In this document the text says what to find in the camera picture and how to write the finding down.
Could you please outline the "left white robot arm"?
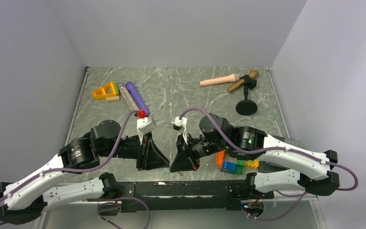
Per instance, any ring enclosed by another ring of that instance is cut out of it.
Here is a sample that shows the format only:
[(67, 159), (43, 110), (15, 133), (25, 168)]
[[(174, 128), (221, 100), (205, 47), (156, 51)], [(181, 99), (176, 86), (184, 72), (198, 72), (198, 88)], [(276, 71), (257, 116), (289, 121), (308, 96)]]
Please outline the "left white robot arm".
[(72, 140), (44, 166), (14, 182), (0, 183), (0, 222), (21, 225), (53, 208), (80, 200), (112, 200), (129, 196), (129, 188), (105, 172), (86, 182), (60, 186), (100, 164), (101, 157), (134, 159), (139, 171), (167, 168), (169, 160), (154, 143), (151, 132), (121, 136), (122, 127), (105, 120), (83, 137)]

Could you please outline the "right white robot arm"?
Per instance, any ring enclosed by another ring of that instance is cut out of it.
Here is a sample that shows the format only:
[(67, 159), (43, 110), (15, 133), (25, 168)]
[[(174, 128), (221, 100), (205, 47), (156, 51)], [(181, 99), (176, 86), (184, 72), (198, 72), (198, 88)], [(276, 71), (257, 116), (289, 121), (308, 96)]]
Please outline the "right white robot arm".
[(215, 114), (199, 122), (202, 134), (193, 138), (186, 130), (187, 119), (175, 117), (172, 130), (180, 130), (176, 141), (177, 155), (170, 171), (196, 171), (200, 159), (225, 152), (239, 160), (259, 160), (278, 164), (285, 170), (271, 173), (249, 173), (244, 193), (249, 198), (274, 190), (303, 189), (317, 196), (329, 196), (340, 187), (339, 175), (332, 171), (337, 153), (305, 151), (266, 132), (250, 126), (233, 126), (226, 118)]

